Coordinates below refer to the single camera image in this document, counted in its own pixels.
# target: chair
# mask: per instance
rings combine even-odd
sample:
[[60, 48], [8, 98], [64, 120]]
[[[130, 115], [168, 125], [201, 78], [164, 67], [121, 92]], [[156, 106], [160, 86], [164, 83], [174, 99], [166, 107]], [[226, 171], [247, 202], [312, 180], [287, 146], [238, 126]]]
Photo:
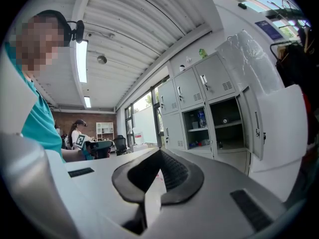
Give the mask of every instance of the chair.
[[126, 152], [126, 139], [120, 134], [113, 142], [116, 147], [116, 155], [123, 155]]

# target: green object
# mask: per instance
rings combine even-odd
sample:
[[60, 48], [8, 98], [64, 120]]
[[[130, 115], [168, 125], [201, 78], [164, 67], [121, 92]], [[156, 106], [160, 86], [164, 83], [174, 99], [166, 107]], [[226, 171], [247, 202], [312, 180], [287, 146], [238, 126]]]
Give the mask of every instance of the green object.
[[201, 58], [207, 57], [207, 53], [204, 49], [199, 49], [199, 55]]
[[60, 154], [63, 163], [65, 163], [65, 161], [62, 158], [61, 151], [62, 139], [54, 128], [54, 119], [48, 104], [40, 95], [40, 93], [36, 90], [34, 83], [28, 81], [25, 78], [21, 71], [21, 65], [16, 64], [15, 48], [10, 47], [9, 43], [6, 43], [5, 49], [16, 71], [20, 74], [23, 81], [38, 97], [38, 100], [34, 104], [28, 117], [26, 118], [23, 129], [21, 131], [23, 137], [36, 140], [39, 144], [42, 145], [44, 149], [56, 151]]

